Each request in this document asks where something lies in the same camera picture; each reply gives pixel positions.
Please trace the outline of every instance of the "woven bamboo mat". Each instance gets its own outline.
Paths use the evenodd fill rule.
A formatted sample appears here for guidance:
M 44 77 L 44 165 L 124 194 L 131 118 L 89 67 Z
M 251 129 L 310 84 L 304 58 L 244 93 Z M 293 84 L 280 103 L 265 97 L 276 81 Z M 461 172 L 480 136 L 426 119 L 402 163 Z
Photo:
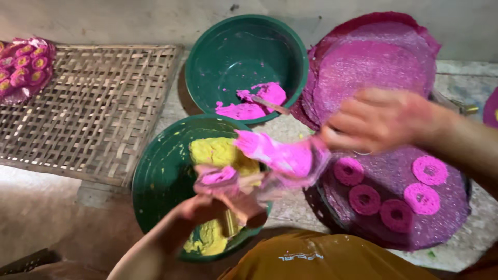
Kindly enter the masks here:
M 182 52 L 175 45 L 58 45 L 42 93 L 0 106 L 0 164 L 127 186 Z

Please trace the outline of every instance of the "hand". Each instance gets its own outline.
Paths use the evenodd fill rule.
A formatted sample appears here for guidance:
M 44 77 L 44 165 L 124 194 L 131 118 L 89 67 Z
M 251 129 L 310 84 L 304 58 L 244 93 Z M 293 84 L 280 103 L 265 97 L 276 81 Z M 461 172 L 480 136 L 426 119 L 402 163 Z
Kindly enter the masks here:
M 344 100 L 322 126 L 320 138 L 331 149 L 377 152 L 431 141 L 447 110 L 408 91 L 364 89 Z
M 189 198 L 177 207 L 180 207 L 183 218 L 196 225 L 222 217 L 227 209 L 227 206 L 220 200 L 203 194 Z

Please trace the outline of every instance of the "dough-covered hand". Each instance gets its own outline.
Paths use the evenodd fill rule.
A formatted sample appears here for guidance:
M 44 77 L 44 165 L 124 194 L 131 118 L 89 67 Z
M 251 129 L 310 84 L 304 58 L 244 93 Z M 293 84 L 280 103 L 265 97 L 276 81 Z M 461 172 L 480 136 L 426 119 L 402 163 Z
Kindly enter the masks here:
M 360 152 L 422 144 L 444 123 L 440 116 L 445 110 L 412 92 L 364 89 L 342 102 L 322 126 L 320 138 L 331 149 Z

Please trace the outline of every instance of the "pink paste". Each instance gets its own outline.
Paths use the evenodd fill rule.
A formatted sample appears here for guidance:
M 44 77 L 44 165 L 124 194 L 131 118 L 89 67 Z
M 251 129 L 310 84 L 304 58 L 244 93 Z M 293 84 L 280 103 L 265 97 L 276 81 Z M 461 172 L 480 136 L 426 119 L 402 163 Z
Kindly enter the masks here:
M 380 195 L 367 185 L 358 185 L 349 191 L 349 204 L 360 215 L 370 216 L 380 209 Z
M 223 167 L 219 172 L 213 174 L 206 174 L 202 177 L 203 184 L 215 184 L 231 179 L 235 176 L 236 170 L 231 166 Z
M 417 214 L 433 215 L 439 211 L 439 194 L 426 184 L 409 185 L 404 190 L 403 197 Z
M 417 179 L 426 185 L 439 185 L 446 182 L 448 169 L 437 158 L 429 155 L 417 158 L 411 168 Z
M 346 186 L 358 185 L 365 176 L 362 165 L 352 157 L 342 157 L 336 161 L 334 175 Z
M 380 207 L 380 219 L 391 231 L 410 233 L 413 230 L 413 211 L 399 199 L 388 199 Z
M 266 83 L 257 84 L 251 87 L 255 89 L 259 87 L 260 90 L 257 92 L 256 96 L 261 97 L 271 103 L 282 105 L 285 101 L 286 95 L 285 91 L 278 85 L 278 83 Z M 237 90 L 237 96 L 239 96 L 245 103 L 242 104 L 230 104 L 229 106 L 223 107 L 223 102 L 216 102 L 216 114 L 230 117 L 236 120 L 252 120 L 262 118 L 274 110 L 267 108 L 263 105 L 255 103 L 252 101 L 249 90 Z
M 265 133 L 235 130 L 234 141 L 247 157 L 263 162 L 268 167 L 295 177 L 305 177 L 311 169 L 311 149 L 306 141 L 283 144 Z

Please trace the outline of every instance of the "green plastic basin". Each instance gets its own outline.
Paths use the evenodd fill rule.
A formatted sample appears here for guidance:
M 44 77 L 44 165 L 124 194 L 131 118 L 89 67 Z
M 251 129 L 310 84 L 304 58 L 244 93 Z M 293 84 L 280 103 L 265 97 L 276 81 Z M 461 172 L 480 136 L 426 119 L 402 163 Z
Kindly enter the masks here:
M 144 233 L 180 202 L 195 195 L 193 185 L 197 176 L 188 149 L 190 142 L 215 137 L 236 138 L 234 129 L 250 131 L 246 125 L 225 116 L 195 115 L 170 125 L 149 143 L 138 162 L 132 183 L 133 208 Z M 271 203 L 268 204 L 268 214 L 270 210 Z M 194 231 L 195 239 L 199 239 L 199 229 L 197 227 Z M 209 262 L 226 257 L 261 229 L 243 228 L 218 255 L 202 256 L 182 250 L 179 259 Z
M 285 23 L 265 15 L 225 19 L 197 40 L 187 59 L 185 80 L 190 96 L 204 113 L 215 113 L 216 102 L 240 104 L 236 90 L 279 82 L 289 108 L 306 84 L 308 57 L 303 42 Z M 244 120 L 256 124 L 271 120 Z

